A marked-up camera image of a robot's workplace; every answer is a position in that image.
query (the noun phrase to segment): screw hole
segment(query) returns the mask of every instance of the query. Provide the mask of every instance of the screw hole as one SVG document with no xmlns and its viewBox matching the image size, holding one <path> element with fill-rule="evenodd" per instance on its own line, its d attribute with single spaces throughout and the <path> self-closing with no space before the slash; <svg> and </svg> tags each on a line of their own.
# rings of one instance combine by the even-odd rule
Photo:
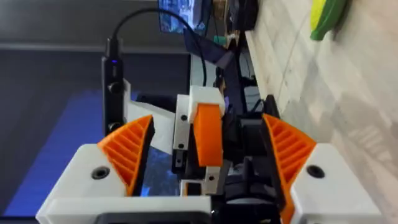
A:
<svg viewBox="0 0 398 224">
<path fill-rule="evenodd" d="M 307 167 L 307 172 L 315 178 L 324 178 L 325 177 L 325 172 L 322 170 L 321 167 L 318 167 L 316 165 L 310 165 Z"/>
<path fill-rule="evenodd" d="M 106 176 L 108 176 L 110 172 L 111 170 L 108 167 L 105 166 L 97 167 L 92 171 L 91 177 L 95 180 L 101 180 Z"/>
</svg>

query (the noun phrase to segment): blue screen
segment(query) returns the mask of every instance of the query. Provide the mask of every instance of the blue screen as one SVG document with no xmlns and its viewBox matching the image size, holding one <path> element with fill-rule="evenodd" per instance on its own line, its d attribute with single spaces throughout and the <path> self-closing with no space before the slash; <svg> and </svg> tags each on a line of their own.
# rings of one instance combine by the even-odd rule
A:
<svg viewBox="0 0 398 224">
<path fill-rule="evenodd" d="M 211 11 L 211 0 L 158 0 L 159 8 L 181 16 L 200 35 L 206 32 Z M 162 32 L 182 33 L 184 25 L 168 14 L 159 14 Z"/>
</svg>

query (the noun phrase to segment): orange block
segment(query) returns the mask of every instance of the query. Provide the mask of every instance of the orange block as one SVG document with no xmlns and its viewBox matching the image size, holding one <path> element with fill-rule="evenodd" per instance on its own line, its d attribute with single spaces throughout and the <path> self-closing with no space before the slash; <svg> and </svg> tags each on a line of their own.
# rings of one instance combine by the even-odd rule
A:
<svg viewBox="0 0 398 224">
<path fill-rule="evenodd" d="M 137 180 L 141 179 L 138 177 L 144 175 L 154 133 L 153 117 L 148 115 L 121 126 L 98 143 L 126 186 L 127 196 L 132 195 Z"/>
<path fill-rule="evenodd" d="M 218 105 L 198 104 L 193 121 L 199 166 L 221 166 L 223 143 L 221 113 Z"/>
<path fill-rule="evenodd" d="M 285 196 L 285 207 L 280 217 L 283 223 L 290 223 L 294 214 L 290 188 L 317 143 L 280 119 L 268 114 L 264 114 L 263 119 L 269 130 L 280 184 Z"/>
</svg>

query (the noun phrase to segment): black wire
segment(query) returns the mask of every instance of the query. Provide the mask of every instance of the black wire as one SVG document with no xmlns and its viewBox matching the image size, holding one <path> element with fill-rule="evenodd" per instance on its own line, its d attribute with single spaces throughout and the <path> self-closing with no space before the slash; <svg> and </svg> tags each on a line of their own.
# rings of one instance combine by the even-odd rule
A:
<svg viewBox="0 0 398 224">
<path fill-rule="evenodd" d="M 262 102 L 261 99 L 258 99 L 256 104 L 253 106 L 252 110 L 250 111 L 250 113 L 254 113 L 256 112 L 257 107 L 260 105 L 260 103 Z"/>
<path fill-rule="evenodd" d="M 206 86 L 206 82 L 207 82 L 207 72 L 206 72 L 206 63 L 205 63 L 205 58 L 203 57 L 203 51 L 202 48 L 199 44 L 199 40 L 197 38 L 197 36 L 195 35 L 195 32 L 193 31 L 193 29 L 189 26 L 189 24 L 187 22 L 185 22 L 184 19 L 182 19 L 179 15 L 177 15 L 174 12 L 170 12 L 167 11 L 165 9 L 159 9 L 159 8 L 145 8 L 145 9 L 140 9 L 137 10 L 135 12 L 132 12 L 128 15 L 126 15 L 122 20 L 120 20 L 120 22 L 117 24 L 117 26 L 114 28 L 113 33 L 112 33 L 112 38 L 117 39 L 118 38 L 118 33 L 120 28 L 131 18 L 136 17 L 138 15 L 144 14 L 144 13 L 148 13 L 148 12 L 156 12 L 156 13 L 164 13 L 164 14 L 168 14 L 174 18 L 176 18 L 178 21 L 180 21 L 182 24 L 184 24 L 184 26 L 187 28 L 187 30 L 189 31 L 189 33 L 191 33 L 191 36 L 195 42 L 195 45 L 197 46 L 198 50 L 199 50 L 199 54 L 200 54 L 200 60 L 201 60 L 201 65 L 203 68 L 203 86 Z"/>
<path fill-rule="evenodd" d="M 217 23 L 216 23 L 216 13 L 215 13 L 214 5 L 213 5 L 213 9 L 211 11 L 213 13 L 213 22 L 214 22 L 214 29 L 216 31 L 216 36 L 217 36 L 217 44 L 220 44 L 220 38 L 218 36 L 218 29 L 217 29 Z"/>
<path fill-rule="evenodd" d="M 250 66 L 249 66 L 249 60 L 248 57 L 243 54 L 244 59 L 246 60 L 246 65 L 248 66 L 248 71 L 249 71 L 249 78 L 251 77 L 251 71 L 250 71 Z"/>
</svg>

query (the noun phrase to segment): wooden table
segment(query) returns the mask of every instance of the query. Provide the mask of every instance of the wooden table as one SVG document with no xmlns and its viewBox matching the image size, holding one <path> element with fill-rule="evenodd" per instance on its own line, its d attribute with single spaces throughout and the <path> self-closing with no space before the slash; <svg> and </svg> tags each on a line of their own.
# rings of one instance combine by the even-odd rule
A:
<svg viewBox="0 0 398 224">
<path fill-rule="evenodd" d="M 341 152 L 398 223 L 398 1 L 355 0 L 338 32 L 310 37 L 312 0 L 260 1 L 246 32 L 262 98 L 282 119 Z"/>
</svg>

